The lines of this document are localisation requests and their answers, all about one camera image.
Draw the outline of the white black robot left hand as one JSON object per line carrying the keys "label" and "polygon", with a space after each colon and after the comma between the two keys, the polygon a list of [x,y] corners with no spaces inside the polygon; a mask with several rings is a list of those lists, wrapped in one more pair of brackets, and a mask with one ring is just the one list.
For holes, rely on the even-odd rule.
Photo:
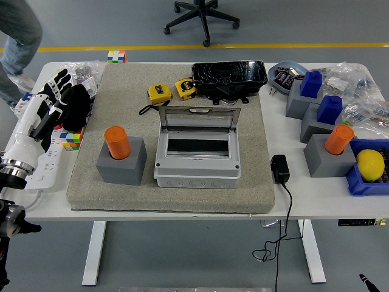
{"label": "white black robot left hand", "polygon": [[72,76],[63,69],[30,99],[16,127],[15,141],[1,160],[2,173],[20,171],[31,175],[35,171],[38,158],[47,151],[43,140],[51,138],[72,95]]}

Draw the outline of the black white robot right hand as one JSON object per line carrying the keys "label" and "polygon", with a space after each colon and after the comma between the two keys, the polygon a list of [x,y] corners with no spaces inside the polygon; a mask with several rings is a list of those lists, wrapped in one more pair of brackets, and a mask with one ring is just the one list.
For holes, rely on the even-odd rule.
{"label": "black white robot right hand", "polygon": [[365,284],[369,292],[380,292],[380,290],[372,283],[364,274],[359,274],[361,281]]}

